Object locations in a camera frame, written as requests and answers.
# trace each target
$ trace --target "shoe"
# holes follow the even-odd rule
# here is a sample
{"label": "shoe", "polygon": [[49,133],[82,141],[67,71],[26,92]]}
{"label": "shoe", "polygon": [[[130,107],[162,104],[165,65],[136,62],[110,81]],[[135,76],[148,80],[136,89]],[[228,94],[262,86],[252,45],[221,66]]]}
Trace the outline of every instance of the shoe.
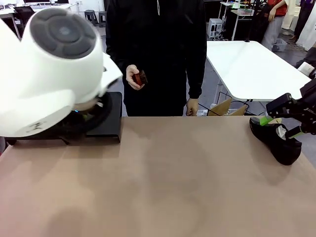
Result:
{"label": "shoe", "polygon": [[288,131],[284,124],[261,126],[260,120],[256,117],[251,117],[249,123],[253,135],[269,147],[279,163],[292,165],[298,159],[302,151],[302,143],[295,138],[283,140],[277,134],[277,128],[280,126]]}

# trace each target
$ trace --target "shoe brush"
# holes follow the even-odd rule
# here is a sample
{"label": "shoe brush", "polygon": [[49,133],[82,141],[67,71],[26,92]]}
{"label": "shoe brush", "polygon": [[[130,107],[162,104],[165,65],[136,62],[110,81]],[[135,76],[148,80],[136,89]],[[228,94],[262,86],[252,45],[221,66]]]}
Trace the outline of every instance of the shoe brush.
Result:
{"label": "shoe brush", "polygon": [[139,74],[134,74],[134,75],[133,75],[133,80],[134,80],[134,82],[136,82],[139,86],[148,83],[147,77],[146,77],[146,75],[145,75],[145,73],[144,73],[143,70],[141,70],[141,71],[139,72]]}

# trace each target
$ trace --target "plastic bin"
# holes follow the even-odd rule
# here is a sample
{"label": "plastic bin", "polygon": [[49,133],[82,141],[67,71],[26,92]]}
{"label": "plastic bin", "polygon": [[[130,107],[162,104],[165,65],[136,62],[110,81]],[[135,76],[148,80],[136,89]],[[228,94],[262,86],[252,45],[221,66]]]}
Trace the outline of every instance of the plastic bin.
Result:
{"label": "plastic bin", "polygon": [[272,52],[283,52],[285,51],[287,42],[282,39],[277,39],[276,43],[273,45]]}

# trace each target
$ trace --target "gray pants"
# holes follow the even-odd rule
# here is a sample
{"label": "gray pants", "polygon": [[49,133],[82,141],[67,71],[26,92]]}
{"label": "gray pants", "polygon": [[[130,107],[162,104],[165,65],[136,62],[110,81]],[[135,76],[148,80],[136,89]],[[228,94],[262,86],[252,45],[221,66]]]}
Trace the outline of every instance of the gray pants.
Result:
{"label": "gray pants", "polygon": [[284,16],[277,16],[269,23],[268,28],[263,36],[261,44],[266,47],[268,50],[272,50],[273,45],[277,41],[277,37],[281,32],[281,27],[283,23]]}

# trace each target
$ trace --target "stool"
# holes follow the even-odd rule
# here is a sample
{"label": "stool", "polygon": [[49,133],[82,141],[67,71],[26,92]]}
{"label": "stool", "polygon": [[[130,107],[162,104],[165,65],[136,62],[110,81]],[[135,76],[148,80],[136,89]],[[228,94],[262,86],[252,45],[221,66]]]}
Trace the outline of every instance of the stool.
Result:
{"label": "stool", "polygon": [[99,27],[105,27],[106,19],[107,19],[106,11],[100,11],[99,12]]}
{"label": "stool", "polygon": [[94,10],[87,10],[84,12],[84,17],[86,20],[90,21],[94,26],[98,24],[97,16]]}

